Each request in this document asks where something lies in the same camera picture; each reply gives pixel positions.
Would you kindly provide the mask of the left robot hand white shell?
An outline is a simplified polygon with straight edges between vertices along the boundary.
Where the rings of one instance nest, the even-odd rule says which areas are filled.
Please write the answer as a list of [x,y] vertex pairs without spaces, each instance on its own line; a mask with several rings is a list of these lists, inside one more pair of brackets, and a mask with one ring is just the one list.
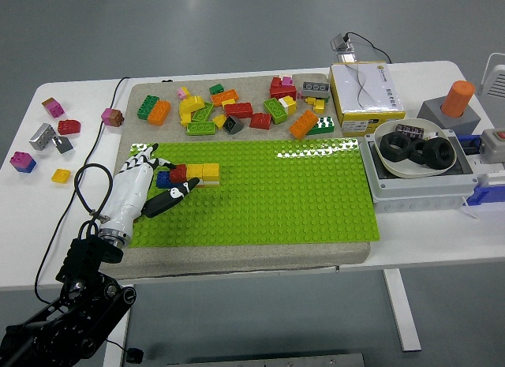
[[133,236],[133,221],[145,215],[153,218],[179,204],[200,182],[191,178],[174,188],[170,188],[149,199],[148,190],[157,167],[174,169],[175,165],[162,158],[154,158],[152,153],[157,144],[128,158],[114,176],[110,197],[100,211],[103,215],[99,226],[101,238],[116,239],[127,244]]

